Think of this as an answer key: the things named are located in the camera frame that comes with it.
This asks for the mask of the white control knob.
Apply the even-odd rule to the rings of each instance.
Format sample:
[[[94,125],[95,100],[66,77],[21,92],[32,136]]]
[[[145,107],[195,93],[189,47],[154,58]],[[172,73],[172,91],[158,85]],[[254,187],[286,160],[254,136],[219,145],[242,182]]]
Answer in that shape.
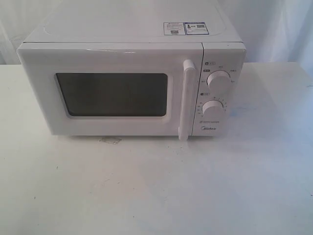
[[[220,117],[224,114],[224,107],[217,100],[210,100],[203,104],[202,113],[205,117]]]
[[[230,75],[223,70],[215,71],[207,77],[207,84],[209,88],[226,88],[231,84]]]

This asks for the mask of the clear tape piece on table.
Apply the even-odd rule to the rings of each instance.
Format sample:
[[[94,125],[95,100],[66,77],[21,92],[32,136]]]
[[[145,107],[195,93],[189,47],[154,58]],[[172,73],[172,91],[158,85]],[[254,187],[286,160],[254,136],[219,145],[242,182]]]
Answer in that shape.
[[[107,143],[107,144],[114,144],[117,145],[122,141],[120,138],[115,137],[102,137],[99,139],[99,142]]]

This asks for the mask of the blue label sticker right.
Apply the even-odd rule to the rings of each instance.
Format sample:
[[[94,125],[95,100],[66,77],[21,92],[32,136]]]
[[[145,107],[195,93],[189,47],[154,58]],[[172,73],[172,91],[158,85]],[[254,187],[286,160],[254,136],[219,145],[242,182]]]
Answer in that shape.
[[[205,22],[184,22],[186,35],[209,35]]]

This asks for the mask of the white microwave door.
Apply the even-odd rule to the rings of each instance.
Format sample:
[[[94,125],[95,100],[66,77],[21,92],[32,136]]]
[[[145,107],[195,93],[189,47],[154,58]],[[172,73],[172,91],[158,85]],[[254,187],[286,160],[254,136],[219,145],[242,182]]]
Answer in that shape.
[[[192,134],[201,43],[23,43],[17,53],[54,135]]]

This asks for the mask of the upper white control knob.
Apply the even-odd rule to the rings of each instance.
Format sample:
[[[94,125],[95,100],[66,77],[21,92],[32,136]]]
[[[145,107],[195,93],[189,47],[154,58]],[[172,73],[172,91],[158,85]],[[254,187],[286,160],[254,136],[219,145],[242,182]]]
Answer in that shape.
[[[231,84],[230,75],[223,70],[215,71],[207,77],[207,84],[209,88],[226,88]]]

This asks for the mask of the lower white control knob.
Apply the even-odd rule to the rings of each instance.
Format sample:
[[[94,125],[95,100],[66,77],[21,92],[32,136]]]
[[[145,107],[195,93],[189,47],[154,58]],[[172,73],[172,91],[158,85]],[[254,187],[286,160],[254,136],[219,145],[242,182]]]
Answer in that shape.
[[[202,113],[205,117],[220,117],[224,114],[224,107],[217,100],[210,100],[203,104]]]

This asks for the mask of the white microwave oven body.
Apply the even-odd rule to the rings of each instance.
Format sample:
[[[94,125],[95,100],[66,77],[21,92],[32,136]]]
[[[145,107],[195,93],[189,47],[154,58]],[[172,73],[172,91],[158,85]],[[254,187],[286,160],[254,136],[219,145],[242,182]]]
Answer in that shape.
[[[209,35],[164,35],[163,23],[205,22]],[[201,43],[203,59],[190,136],[216,136],[230,111],[246,48],[214,0],[65,0],[23,43]],[[226,88],[209,88],[215,71],[230,75]],[[217,100],[220,117],[205,117],[202,106]]]

